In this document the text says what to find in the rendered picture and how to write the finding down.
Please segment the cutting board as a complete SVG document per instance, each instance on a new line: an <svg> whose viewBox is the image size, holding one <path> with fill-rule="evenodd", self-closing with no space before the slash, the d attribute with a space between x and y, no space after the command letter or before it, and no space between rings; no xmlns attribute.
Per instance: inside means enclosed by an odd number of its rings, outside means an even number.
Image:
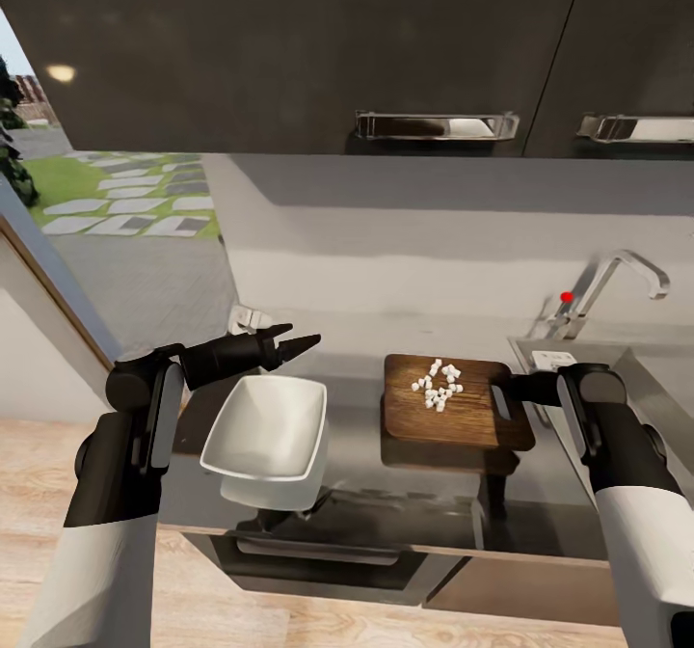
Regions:
<svg viewBox="0 0 694 648"><path fill-rule="evenodd" d="M436 401L427 408L428 389L423 385L414 391L412 384L430 377L432 391L439 394L449 390L445 369L450 366L458 372L453 375L453 384L460 389L444 398L443 410L437 411ZM535 434L522 401L511 400L509 392L501 390L510 419L502 417L496 406L493 386L501 389L509 374L512 374L509 366L500 362L387 355L384 363L386 434L393 440L515 452L532 450L536 445Z"/></svg>

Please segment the bowl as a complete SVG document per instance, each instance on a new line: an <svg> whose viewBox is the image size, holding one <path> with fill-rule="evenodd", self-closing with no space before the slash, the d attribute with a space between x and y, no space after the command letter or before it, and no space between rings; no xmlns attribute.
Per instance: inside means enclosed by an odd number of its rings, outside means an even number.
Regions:
<svg viewBox="0 0 694 648"><path fill-rule="evenodd" d="M322 382L243 376L216 418L200 466L277 482L307 478L320 446L328 392Z"/></svg>

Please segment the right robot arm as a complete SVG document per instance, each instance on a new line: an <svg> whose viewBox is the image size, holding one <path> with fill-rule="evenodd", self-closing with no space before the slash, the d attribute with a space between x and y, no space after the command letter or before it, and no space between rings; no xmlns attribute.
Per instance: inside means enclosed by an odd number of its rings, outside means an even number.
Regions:
<svg viewBox="0 0 694 648"><path fill-rule="evenodd" d="M660 434L627 405L609 364L533 351L511 400L561 406L588 466L628 648L694 648L694 509L666 468Z"/></svg>

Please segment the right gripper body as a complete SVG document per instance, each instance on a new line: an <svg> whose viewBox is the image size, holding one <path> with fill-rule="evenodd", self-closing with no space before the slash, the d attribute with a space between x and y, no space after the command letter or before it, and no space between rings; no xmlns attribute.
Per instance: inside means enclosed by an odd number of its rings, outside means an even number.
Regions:
<svg viewBox="0 0 694 648"><path fill-rule="evenodd" d="M511 400L532 401L541 405L552 406L542 390L542 384L548 376L546 373L509 374L507 375L508 393Z"/></svg>

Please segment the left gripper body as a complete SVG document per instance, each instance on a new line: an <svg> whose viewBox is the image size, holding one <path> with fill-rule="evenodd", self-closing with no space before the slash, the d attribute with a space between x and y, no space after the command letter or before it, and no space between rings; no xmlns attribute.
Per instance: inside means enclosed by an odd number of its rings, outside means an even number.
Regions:
<svg viewBox="0 0 694 648"><path fill-rule="evenodd" d="M278 369L274 337L257 329L255 334L241 334L209 340L217 367L219 379L263 366L268 372Z"/></svg>

